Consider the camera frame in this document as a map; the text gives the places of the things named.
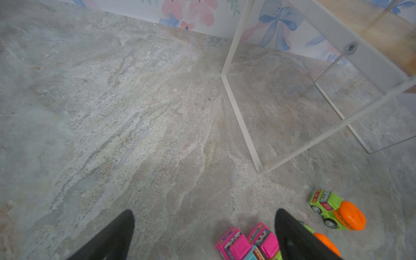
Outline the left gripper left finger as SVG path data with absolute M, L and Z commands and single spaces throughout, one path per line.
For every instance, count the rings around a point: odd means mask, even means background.
M 70 260 L 125 260 L 135 227 L 131 210 L 124 210 L 88 243 L 70 256 Z

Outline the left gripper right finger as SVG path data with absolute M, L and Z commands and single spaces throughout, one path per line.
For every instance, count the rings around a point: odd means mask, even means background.
M 276 211 L 274 227 L 284 260 L 341 259 L 285 209 Z

